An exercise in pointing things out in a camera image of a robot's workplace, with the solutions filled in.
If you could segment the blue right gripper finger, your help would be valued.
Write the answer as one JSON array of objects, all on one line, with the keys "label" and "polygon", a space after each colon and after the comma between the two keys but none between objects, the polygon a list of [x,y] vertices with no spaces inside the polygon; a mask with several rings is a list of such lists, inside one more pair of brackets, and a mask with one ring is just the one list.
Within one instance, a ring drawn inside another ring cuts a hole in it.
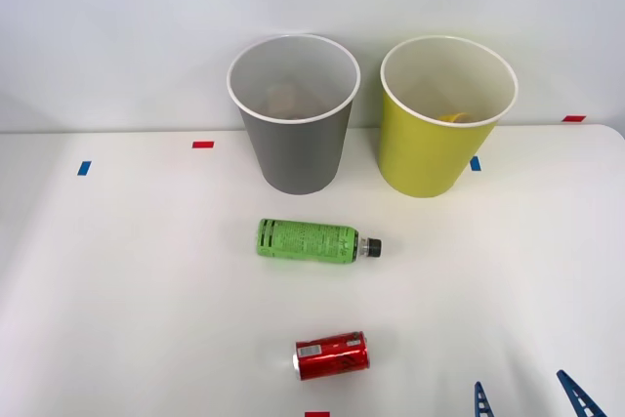
[{"label": "blue right gripper finger", "polygon": [[480,381],[474,386],[474,409],[476,417],[491,417],[491,407]]},{"label": "blue right gripper finger", "polygon": [[604,411],[564,370],[559,370],[557,377],[577,417],[606,417]]}]

